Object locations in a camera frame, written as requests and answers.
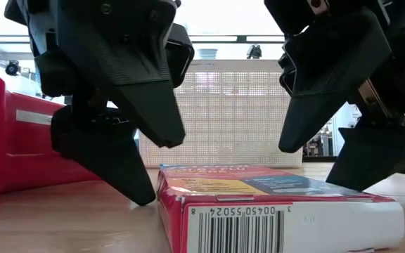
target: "cardboard box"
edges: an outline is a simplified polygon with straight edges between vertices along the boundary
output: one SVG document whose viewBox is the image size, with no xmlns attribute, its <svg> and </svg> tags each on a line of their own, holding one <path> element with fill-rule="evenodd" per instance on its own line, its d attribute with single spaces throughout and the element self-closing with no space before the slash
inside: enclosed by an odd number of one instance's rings
<svg viewBox="0 0 405 253">
<path fill-rule="evenodd" d="M 173 253 L 339 253 L 396 247 L 401 205 L 284 171 L 163 167 L 158 208 Z"/>
</svg>

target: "box label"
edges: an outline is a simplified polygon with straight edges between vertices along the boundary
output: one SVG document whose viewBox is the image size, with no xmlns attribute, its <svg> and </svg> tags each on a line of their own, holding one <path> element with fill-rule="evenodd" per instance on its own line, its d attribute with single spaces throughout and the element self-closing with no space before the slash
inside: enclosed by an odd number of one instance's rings
<svg viewBox="0 0 405 253">
<path fill-rule="evenodd" d="M 290 205 L 188 208 L 188 253 L 282 252 Z"/>
<path fill-rule="evenodd" d="M 169 179 L 173 187 L 204 194 L 257 194 L 266 193 L 239 180 L 226 179 Z"/>
<path fill-rule="evenodd" d="M 244 183 L 271 195 L 362 196 L 363 193 L 303 176 L 258 176 Z"/>
</svg>

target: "white pegboard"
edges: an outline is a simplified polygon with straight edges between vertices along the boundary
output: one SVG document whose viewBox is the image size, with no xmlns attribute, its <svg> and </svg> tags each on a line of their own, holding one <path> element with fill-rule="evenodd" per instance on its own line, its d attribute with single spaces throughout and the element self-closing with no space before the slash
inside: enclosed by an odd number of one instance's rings
<svg viewBox="0 0 405 253">
<path fill-rule="evenodd" d="M 282 153 L 278 142 L 289 95 L 276 60 L 194 60 L 174 90 L 186 130 L 178 147 L 158 148 L 143 134 L 147 167 L 160 164 L 254 164 L 301 167 L 302 151 Z"/>
</svg>

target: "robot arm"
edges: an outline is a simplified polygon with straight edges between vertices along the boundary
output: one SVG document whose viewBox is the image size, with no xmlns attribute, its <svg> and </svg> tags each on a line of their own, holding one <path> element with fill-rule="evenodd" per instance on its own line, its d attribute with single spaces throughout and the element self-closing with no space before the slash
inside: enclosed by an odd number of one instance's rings
<svg viewBox="0 0 405 253">
<path fill-rule="evenodd" d="M 185 132 L 173 88 L 194 50 L 173 24 L 180 1 L 9 0 L 5 16 L 27 25 L 42 91 L 72 95 L 53 116 L 51 142 L 139 205 L 155 199 L 134 134 L 162 147 Z M 107 108 L 112 101 L 118 109 Z"/>
<path fill-rule="evenodd" d="M 363 190 L 405 173 L 405 0 L 265 0 L 285 34 L 280 83 L 291 95 L 279 148 L 301 148 L 346 102 L 362 118 L 328 181 Z M 155 197 L 132 135 L 182 143 L 173 88 L 194 50 L 172 0 L 9 0 L 27 25 L 47 96 L 72 95 L 53 148 L 140 205 Z M 118 109 L 107 109 L 111 100 Z"/>
<path fill-rule="evenodd" d="M 355 190 L 405 173 L 405 0 L 265 0 L 285 34 L 291 95 L 279 148 L 295 152 L 346 102 L 362 117 L 328 182 Z"/>
</svg>

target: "white label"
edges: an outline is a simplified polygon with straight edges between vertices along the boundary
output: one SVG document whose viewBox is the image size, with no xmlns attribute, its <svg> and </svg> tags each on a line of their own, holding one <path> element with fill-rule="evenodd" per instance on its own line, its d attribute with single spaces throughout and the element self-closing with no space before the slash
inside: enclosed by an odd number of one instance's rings
<svg viewBox="0 0 405 253">
<path fill-rule="evenodd" d="M 28 112 L 24 110 L 17 110 L 17 121 L 19 122 L 29 122 L 34 124 L 45 124 L 50 125 L 53 116 L 44 115 L 36 112 Z"/>
<path fill-rule="evenodd" d="M 287 205 L 189 207 L 188 253 L 283 252 Z"/>
<path fill-rule="evenodd" d="M 354 250 L 354 251 L 348 251 L 348 253 L 374 253 L 374 249 L 363 249 L 363 250 Z"/>
</svg>

